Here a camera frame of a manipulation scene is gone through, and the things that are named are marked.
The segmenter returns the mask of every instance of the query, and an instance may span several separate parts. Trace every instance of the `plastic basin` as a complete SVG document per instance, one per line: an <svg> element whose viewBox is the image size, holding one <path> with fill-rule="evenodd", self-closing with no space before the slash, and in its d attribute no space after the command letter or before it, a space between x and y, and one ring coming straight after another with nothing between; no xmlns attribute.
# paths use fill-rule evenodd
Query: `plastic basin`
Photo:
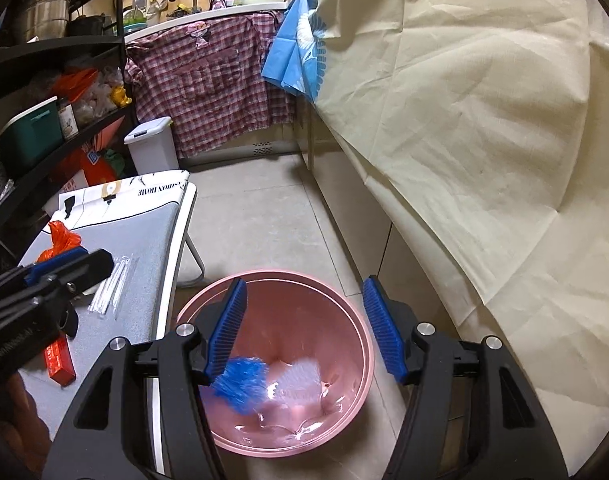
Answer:
<svg viewBox="0 0 609 480"><path fill-rule="evenodd" d="M232 357L253 356L270 366L300 358L319 362L322 413L297 431L262 427L258 415L240 415L201 388L216 444L246 456L276 458L313 449L339 434L362 407L374 372L374 348L363 316L331 287L286 270L236 274L247 282L248 307ZM177 324L189 322L217 301L233 276L213 283L182 309Z"/></svg>

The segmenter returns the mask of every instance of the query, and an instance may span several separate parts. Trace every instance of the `red checkered cloth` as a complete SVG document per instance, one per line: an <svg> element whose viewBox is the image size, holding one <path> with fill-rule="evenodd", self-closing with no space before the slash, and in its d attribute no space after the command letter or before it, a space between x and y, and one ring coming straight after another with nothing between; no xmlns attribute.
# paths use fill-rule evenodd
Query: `red checkered cloth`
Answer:
<svg viewBox="0 0 609 480"><path fill-rule="evenodd" d="M240 14L127 44L126 80L133 84L139 121L170 116L180 158L245 132L292 123L295 98L260 76L281 21L281 12Z"/></svg>

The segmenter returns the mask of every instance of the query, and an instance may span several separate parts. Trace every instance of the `white lid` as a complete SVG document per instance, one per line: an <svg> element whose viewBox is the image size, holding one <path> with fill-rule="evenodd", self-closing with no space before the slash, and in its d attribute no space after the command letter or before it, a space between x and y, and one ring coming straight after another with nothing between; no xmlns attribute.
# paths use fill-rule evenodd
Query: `white lid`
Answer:
<svg viewBox="0 0 609 480"><path fill-rule="evenodd" d="M11 126L14 122L19 121L22 117L24 117L25 115L30 114L31 112L35 112L36 110L38 110L38 108L42 108L43 106L49 104L52 101L55 101L57 99L57 97L50 97L49 99L47 99L46 101L42 101L41 103L38 103L35 106L32 106L31 108L29 108L28 110L24 110L23 112L20 112L18 115L16 115L14 118L11 118L9 120L8 123L6 123L2 129L2 131L6 130L9 126Z"/></svg>
<svg viewBox="0 0 609 480"><path fill-rule="evenodd" d="M125 144L131 144L138 140L145 140L163 131L171 124L170 117L161 117L153 121L147 121L134 128L134 130L124 138Z"/></svg>

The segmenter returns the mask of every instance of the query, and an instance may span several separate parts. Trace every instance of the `green plastic bin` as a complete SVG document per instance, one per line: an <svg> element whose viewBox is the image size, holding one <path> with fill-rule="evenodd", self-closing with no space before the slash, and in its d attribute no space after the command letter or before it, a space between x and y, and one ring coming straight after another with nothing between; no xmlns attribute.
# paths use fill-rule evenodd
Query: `green plastic bin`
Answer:
<svg viewBox="0 0 609 480"><path fill-rule="evenodd" d="M2 129L0 158L10 178L27 174L64 142L56 99L51 97L23 111Z"/></svg>

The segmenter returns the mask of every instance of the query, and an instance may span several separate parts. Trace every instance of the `silver screw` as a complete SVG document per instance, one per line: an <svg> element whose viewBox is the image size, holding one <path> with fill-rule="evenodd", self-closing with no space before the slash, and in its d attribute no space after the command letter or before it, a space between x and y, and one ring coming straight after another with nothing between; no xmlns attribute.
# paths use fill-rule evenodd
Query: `silver screw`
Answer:
<svg viewBox="0 0 609 480"><path fill-rule="evenodd" d="M489 336L485 342L492 350L500 350L502 348L502 341L494 335Z"/></svg>
<svg viewBox="0 0 609 480"><path fill-rule="evenodd" d="M436 327L431 323L420 323L418 325L418 332L422 335L434 335L436 333Z"/></svg>
<svg viewBox="0 0 609 480"><path fill-rule="evenodd" d="M124 337L115 337L111 340L111 343L108 344L109 348L112 350L121 350L126 345L126 339Z"/></svg>
<svg viewBox="0 0 609 480"><path fill-rule="evenodd" d="M176 328L176 334L178 334L182 337L191 335L195 331L196 331L196 327L194 327L191 323L183 323L179 327Z"/></svg>

